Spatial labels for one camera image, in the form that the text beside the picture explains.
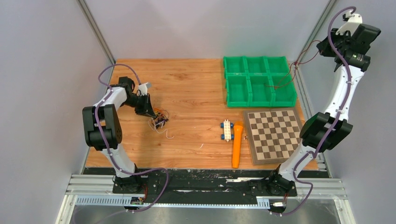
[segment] wooden table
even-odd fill
[[[134,109],[123,106],[118,110],[123,139],[129,158],[140,168],[199,168],[231,169],[232,142],[220,139],[224,119],[242,120],[246,108],[228,108],[222,59],[119,59],[130,65],[140,80],[151,82],[151,103],[170,113],[170,120],[158,134],[149,125],[149,118],[138,116]],[[133,73],[126,67],[114,69],[110,84]],[[304,118],[299,102],[297,109]],[[110,167],[104,155],[91,149],[86,167]],[[251,162],[248,141],[242,140],[241,169],[275,169],[278,164],[255,166]],[[317,170],[316,161],[306,169]]]

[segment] dark brown square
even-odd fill
[[[283,158],[282,152],[276,152],[276,157],[277,158]]]
[[[259,146],[259,147],[256,147],[256,152],[258,152],[258,153],[262,153],[262,147],[261,147],[261,146]]]

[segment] orange plastic object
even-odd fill
[[[238,168],[240,158],[240,141],[242,138],[243,122],[237,121],[234,124],[234,146],[233,146],[233,168]]]

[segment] chessboard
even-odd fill
[[[253,164],[282,163],[300,142],[301,120],[295,108],[244,111]]]

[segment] purple cable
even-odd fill
[[[168,170],[165,169],[165,168],[154,168],[154,169],[149,169],[149,170],[146,170],[146,171],[143,171],[143,172],[139,172],[139,173],[130,173],[130,172],[127,172],[127,171],[125,171],[125,170],[122,170],[122,169],[117,165],[117,163],[115,162],[115,160],[114,160],[114,158],[113,158],[113,154],[112,154],[111,151],[110,151],[110,145],[109,145],[109,143],[108,143],[108,141],[107,141],[107,139],[106,139],[105,133],[103,132],[103,128],[102,128],[102,126],[100,125],[100,119],[99,119],[99,116],[98,116],[98,110],[99,110],[99,107],[100,107],[107,99],[109,99],[109,97],[110,97],[111,94],[113,93],[113,88],[112,88],[109,84],[102,82],[102,81],[100,80],[100,77],[103,75],[103,73],[105,73],[105,71],[106,71],[107,69],[112,68],[112,67],[115,67],[115,66],[118,66],[118,65],[120,65],[120,66],[126,66],[126,67],[128,67],[130,70],[132,70],[133,73],[134,73],[135,76],[136,76],[136,79],[138,80],[138,83],[141,84],[141,83],[140,83],[140,80],[139,80],[139,78],[138,78],[138,76],[137,76],[137,74],[135,73],[135,71],[134,71],[131,67],[129,67],[128,65],[126,65],[126,64],[113,64],[113,65],[107,66],[107,67],[99,74],[98,80],[99,80],[99,82],[100,82],[101,84],[107,86],[107,87],[110,89],[110,91],[109,91],[109,94],[107,94],[107,95],[104,97],[104,99],[101,100],[101,101],[99,102],[99,104],[95,107],[94,115],[95,115],[96,123],[98,124],[98,128],[99,128],[99,131],[100,131],[100,135],[102,136],[103,141],[104,141],[104,143],[105,143],[105,145],[106,145],[107,153],[109,154],[110,160],[112,161],[112,163],[113,163],[113,165],[115,166],[116,169],[118,169],[120,172],[125,173],[125,174],[128,174],[128,175],[143,175],[143,174],[146,174],[146,173],[150,173],[150,172],[152,172],[152,171],[155,171],[155,170],[163,170],[163,171],[165,172],[165,174],[166,174],[166,181],[165,181],[165,184],[164,184],[163,189],[161,190],[160,194],[158,195],[158,197],[157,197],[150,205],[148,205],[147,207],[144,207],[144,208],[142,208],[142,209],[134,210],[134,211],[133,211],[133,212],[141,212],[141,211],[145,211],[145,210],[151,208],[151,207],[160,199],[160,197],[162,196],[163,192],[164,192],[165,189],[166,189],[166,186],[168,185],[168,181],[169,181],[169,172],[168,172]],[[108,218],[108,217],[112,217],[113,215],[116,215],[116,214],[119,214],[119,213],[121,213],[121,212],[113,213],[113,214],[111,214],[111,215],[105,217],[104,219],[106,219],[106,218]]]
[[[344,64],[344,66],[345,66],[345,68],[346,68],[346,73],[347,73],[347,75],[348,75],[348,85],[347,85],[347,89],[346,89],[346,93],[345,93],[344,100],[342,101],[341,105],[339,106],[339,110],[340,110],[340,111],[344,108],[345,104],[347,103],[349,94],[350,94],[350,92],[351,92],[352,74],[351,74],[351,70],[349,69],[348,62],[344,59],[344,57],[338,52],[338,50],[337,50],[337,49],[335,48],[335,46],[334,46],[334,43],[333,43],[333,40],[332,40],[332,37],[331,37],[331,31],[332,31],[332,25],[333,25],[335,19],[336,19],[341,13],[343,13],[344,11],[349,10],[349,9],[352,9],[352,12],[351,12],[352,14],[356,11],[356,7],[355,7],[355,6],[349,6],[349,7],[346,7],[346,8],[344,8],[344,9],[340,10],[338,13],[336,13],[336,14],[334,15],[334,17],[333,17],[332,20],[330,21],[329,27],[328,27],[328,29],[327,29],[327,38],[328,38],[328,40],[329,40],[330,46],[331,46],[332,50],[335,52],[335,54],[340,58],[340,60],[341,60],[342,63]],[[311,152],[311,151],[310,151],[310,152],[307,152],[307,154],[305,154],[305,155],[297,162],[297,164],[294,166],[293,170],[297,170],[297,167],[303,162],[304,159],[306,159],[306,158],[308,157],[309,154],[312,154],[314,159],[317,157],[317,155],[318,155],[318,153],[319,153],[319,150],[320,150],[320,148],[322,147],[323,143],[325,142],[326,138],[330,135],[330,132],[333,130],[333,128],[334,128],[335,125],[337,124],[337,122],[338,122],[338,120],[339,120],[339,117],[340,117],[340,115],[341,115],[341,112],[340,112],[340,111],[337,112],[337,115],[336,115],[336,117],[335,117],[333,123],[330,125],[329,129],[328,129],[328,130],[326,131],[326,133],[323,135],[323,138],[320,140],[318,146],[316,147],[315,152],[314,152],[314,153]],[[308,199],[308,197],[311,195],[311,192],[312,192],[312,190],[313,190],[313,184],[312,184],[311,182],[305,182],[305,181],[301,181],[301,180],[297,179],[297,176],[296,176],[296,173],[295,173],[295,172],[293,172],[293,176],[294,176],[294,179],[296,180],[296,182],[298,182],[298,183],[303,183],[303,184],[309,184],[311,187],[310,187],[310,190],[308,191],[307,195],[305,196],[304,200],[302,200],[302,202],[301,202],[295,209],[293,209],[292,211],[286,212],[286,213],[282,213],[282,216],[291,215],[291,214],[295,213],[298,209],[300,209],[301,206],[302,206],[302,205],[305,203],[305,201]]]

